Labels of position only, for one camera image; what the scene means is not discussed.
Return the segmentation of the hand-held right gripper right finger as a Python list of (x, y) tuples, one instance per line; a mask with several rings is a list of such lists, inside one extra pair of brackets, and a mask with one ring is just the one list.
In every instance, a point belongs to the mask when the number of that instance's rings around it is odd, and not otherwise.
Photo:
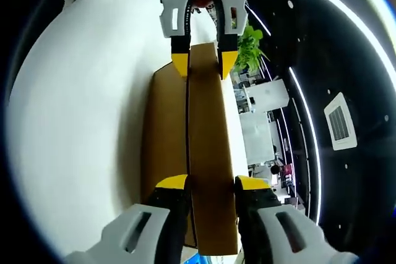
[(245, 263), (354, 263), (323, 230), (292, 205), (282, 204), (264, 180), (237, 176), (234, 183), (238, 231)]

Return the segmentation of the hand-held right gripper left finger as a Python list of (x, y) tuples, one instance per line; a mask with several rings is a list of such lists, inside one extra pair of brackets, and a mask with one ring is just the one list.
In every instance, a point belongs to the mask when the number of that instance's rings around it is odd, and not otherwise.
[(65, 263), (180, 263), (191, 209), (187, 174), (160, 181), (144, 204), (136, 203), (108, 223), (100, 240)]

